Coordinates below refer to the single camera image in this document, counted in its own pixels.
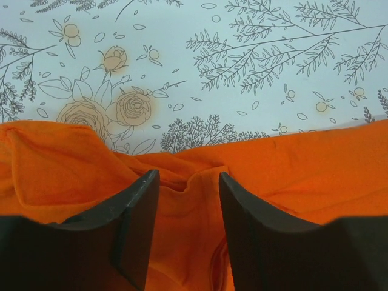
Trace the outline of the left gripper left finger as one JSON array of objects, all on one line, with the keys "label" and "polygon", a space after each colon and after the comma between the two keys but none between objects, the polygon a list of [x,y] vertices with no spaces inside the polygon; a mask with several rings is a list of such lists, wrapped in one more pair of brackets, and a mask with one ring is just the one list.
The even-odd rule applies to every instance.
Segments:
[{"label": "left gripper left finger", "polygon": [[2,290],[144,290],[159,172],[64,222],[1,216]]}]

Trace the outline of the orange t shirt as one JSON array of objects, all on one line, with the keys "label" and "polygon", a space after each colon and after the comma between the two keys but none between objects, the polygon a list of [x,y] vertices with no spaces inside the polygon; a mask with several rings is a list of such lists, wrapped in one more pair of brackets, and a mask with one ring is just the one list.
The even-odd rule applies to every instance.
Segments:
[{"label": "orange t shirt", "polygon": [[385,215],[387,121],[138,156],[109,150],[84,125],[1,125],[3,215],[63,222],[151,169],[161,188],[146,289],[232,290],[219,174],[318,224]]}]

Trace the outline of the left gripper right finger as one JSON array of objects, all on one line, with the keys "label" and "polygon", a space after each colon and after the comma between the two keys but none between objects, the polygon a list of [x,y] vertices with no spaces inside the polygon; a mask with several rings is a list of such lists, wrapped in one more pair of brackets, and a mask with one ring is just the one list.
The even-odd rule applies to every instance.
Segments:
[{"label": "left gripper right finger", "polygon": [[386,290],[387,217],[319,225],[248,192],[227,173],[219,196],[236,290]]}]

